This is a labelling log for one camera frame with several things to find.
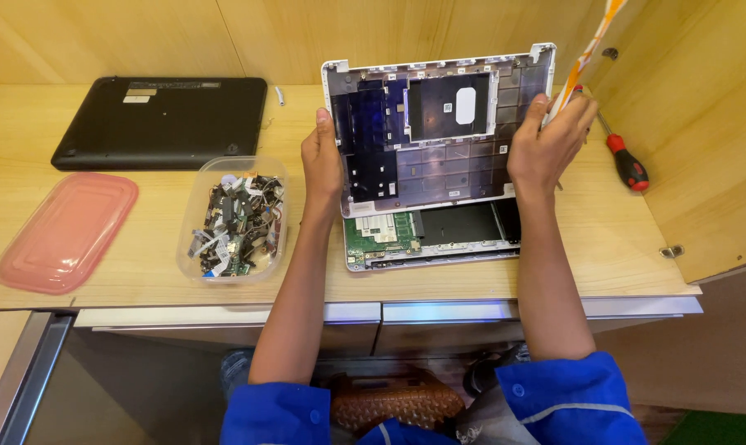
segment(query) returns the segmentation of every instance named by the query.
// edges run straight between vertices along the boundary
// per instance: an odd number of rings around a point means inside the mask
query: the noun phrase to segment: button
[[[517,398],[524,397],[524,387],[516,383],[513,385],[513,394],[515,394]]]

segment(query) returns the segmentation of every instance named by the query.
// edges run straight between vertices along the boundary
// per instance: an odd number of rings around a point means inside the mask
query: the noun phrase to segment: screwdriver
[[[609,126],[606,125],[604,116],[601,115],[601,111],[598,111],[598,119],[606,130],[606,147],[612,151],[615,155],[615,166],[617,166],[617,173],[620,175],[620,179],[623,183],[635,192],[644,191],[650,182],[647,180],[647,170],[642,165],[642,162],[636,160],[636,157],[628,153],[625,148],[625,142],[620,135],[612,133]]]

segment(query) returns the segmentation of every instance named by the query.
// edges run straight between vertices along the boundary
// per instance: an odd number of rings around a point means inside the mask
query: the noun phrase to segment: plastic lid
[[[93,272],[139,194],[133,181],[73,173],[51,190],[0,258],[0,284],[61,295]]]

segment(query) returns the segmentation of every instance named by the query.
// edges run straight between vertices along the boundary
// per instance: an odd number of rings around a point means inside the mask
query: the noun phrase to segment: blue jacket
[[[646,443],[614,359],[547,360],[496,370],[516,419],[540,443]],[[329,391],[294,383],[240,386],[229,401],[222,445],[329,444]],[[457,445],[389,419],[358,445]]]

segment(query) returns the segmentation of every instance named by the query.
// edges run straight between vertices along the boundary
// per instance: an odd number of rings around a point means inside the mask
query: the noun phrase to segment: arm
[[[306,202],[299,238],[249,370],[249,383],[309,384],[323,329],[328,235],[343,187],[334,124],[320,108],[302,143]]]
[[[554,187],[582,147],[597,103],[577,95],[539,132],[550,109],[535,97],[513,140],[507,169],[521,214],[518,310],[533,360],[582,359],[595,351],[554,211]]]

